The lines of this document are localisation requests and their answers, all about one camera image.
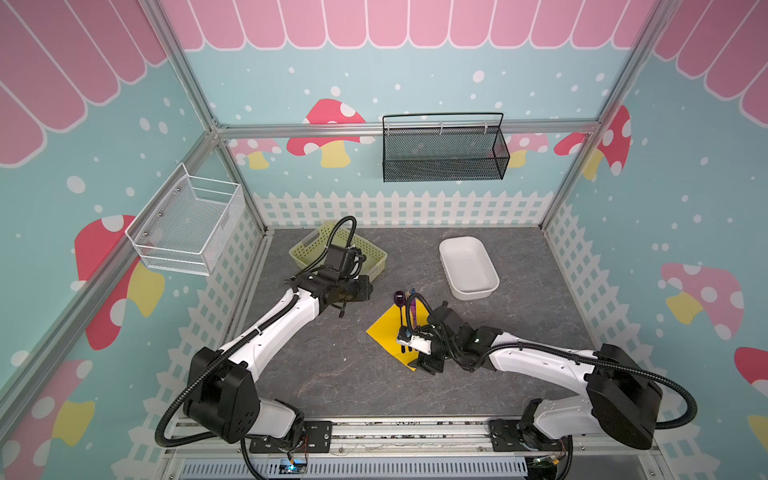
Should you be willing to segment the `dark purple spoon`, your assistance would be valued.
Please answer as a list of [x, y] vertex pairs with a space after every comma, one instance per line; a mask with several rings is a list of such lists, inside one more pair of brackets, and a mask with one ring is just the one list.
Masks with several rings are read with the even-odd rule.
[[401, 323], [401, 326], [404, 328], [407, 327], [406, 316], [405, 316], [406, 302], [407, 302], [406, 295], [403, 291], [396, 291], [394, 293], [394, 304], [398, 307], [400, 323]]

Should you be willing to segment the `yellow paper napkin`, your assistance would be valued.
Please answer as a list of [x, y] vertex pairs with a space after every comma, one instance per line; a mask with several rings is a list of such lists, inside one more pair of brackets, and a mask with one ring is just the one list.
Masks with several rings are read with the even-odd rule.
[[366, 331], [366, 333], [391, 357], [397, 360], [411, 371], [414, 367], [409, 364], [418, 357], [417, 351], [402, 349], [397, 343], [397, 335], [404, 321], [403, 310], [396, 306], [390, 306]]

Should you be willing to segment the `white plastic bin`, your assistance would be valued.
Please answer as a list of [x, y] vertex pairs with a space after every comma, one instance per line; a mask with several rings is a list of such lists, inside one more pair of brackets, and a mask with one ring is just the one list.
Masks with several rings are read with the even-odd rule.
[[489, 297], [500, 279], [484, 244], [476, 237], [448, 238], [439, 254], [452, 295], [460, 301]]

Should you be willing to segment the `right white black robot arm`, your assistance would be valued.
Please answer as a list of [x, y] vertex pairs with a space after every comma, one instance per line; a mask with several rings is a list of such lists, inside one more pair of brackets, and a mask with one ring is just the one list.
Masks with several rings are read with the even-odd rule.
[[607, 435], [638, 450], [653, 444], [662, 390], [617, 346], [590, 351], [529, 342], [497, 328], [473, 328], [447, 305], [423, 325], [401, 327], [398, 341], [417, 352], [413, 367], [430, 374], [451, 359], [466, 371], [513, 372], [571, 391], [568, 398], [528, 402], [506, 435], [524, 449], [541, 451], [581, 435]]

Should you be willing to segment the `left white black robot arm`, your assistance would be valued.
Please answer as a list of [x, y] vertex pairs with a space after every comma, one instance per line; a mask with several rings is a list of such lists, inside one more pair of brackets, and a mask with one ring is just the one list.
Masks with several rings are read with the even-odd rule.
[[367, 301], [372, 291], [366, 275], [338, 281], [317, 274], [297, 278], [278, 303], [239, 337], [217, 350], [205, 347], [195, 354], [184, 415], [228, 443], [248, 436], [295, 443], [302, 426], [300, 412], [285, 402], [261, 399], [257, 380], [279, 350], [325, 309]]

